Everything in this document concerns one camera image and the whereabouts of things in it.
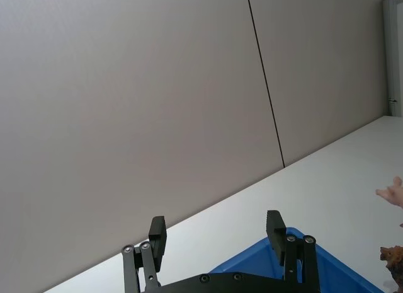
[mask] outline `white tabletop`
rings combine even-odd
[[[347,266],[393,292],[379,248],[403,244],[403,211],[375,189],[391,185],[395,175],[403,176],[403,118],[382,117],[170,227],[159,281],[209,272],[265,237],[266,211],[276,209],[286,226],[313,235]],[[123,293],[121,254],[47,291],[70,292]]]

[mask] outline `screw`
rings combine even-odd
[[[310,236],[307,236],[307,237],[305,238],[305,241],[306,241],[307,243],[309,243],[309,244],[312,244],[312,243],[315,242],[314,238],[312,238],[312,237],[310,237]]]
[[[202,282],[203,284],[205,284],[206,282],[208,282],[210,280],[210,276],[208,276],[207,274],[202,274],[200,276],[200,282]]]
[[[235,274],[234,274],[234,279],[235,279],[235,280],[241,280],[241,279],[242,279],[242,276],[241,276],[239,273],[235,273]]]

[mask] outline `gray wall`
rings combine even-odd
[[[384,112],[378,0],[251,3],[288,163]],[[247,0],[0,4],[1,292],[282,167]]]
[[[0,2],[1,292],[282,167],[247,0]]]
[[[387,111],[381,0],[251,0],[290,164]]]

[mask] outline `black line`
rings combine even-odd
[[[257,33],[257,31],[256,31],[256,25],[254,24],[254,18],[253,18],[251,0],[247,0],[247,2],[248,2],[248,4],[249,4],[249,10],[251,11],[251,17],[252,17],[252,24],[253,24],[254,36],[256,37],[256,43],[258,44],[260,62],[261,62],[261,64],[262,64],[263,75],[264,75],[264,81],[265,81],[265,83],[266,83],[267,94],[268,94],[268,96],[269,96],[271,114],[273,115],[273,121],[274,121],[274,123],[275,123],[275,129],[276,129],[278,147],[280,148],[280,154],[281,154],[281,161],[283,162],[283,167],[285,168],[284,155],[283,155],[283,150],[281,149],[280,136],[278,135],[277,123],[276,123],[276,118],[275,118],[275,111],[274,111],[274,109],[273,109],[273,104],[272,104],[272,102],[271,102],[271,96],[270,96],[270,92],[269,92],[269,85],[267,84],[266,71],[264,70],[264,64],[263,64],[263,59],[262,59],[262,53],[261,53],[261,51],[260,51],[260,44],[259,44],[259,39],[258,39],[258,33]]]

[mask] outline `blue plastic bin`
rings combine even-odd
[[[287,228],[287,233],[294,234],[298,238],[303,236],[295,228]],[[380,289],[318,245],[316,253],[322,293],[382,293]],[[298,270],[298,279],[301,281],[300,267]],[[268,238],[264,238],[211,271],[211,273],[222,272],[242,272],[280,279],[283,267],[278,264]]]

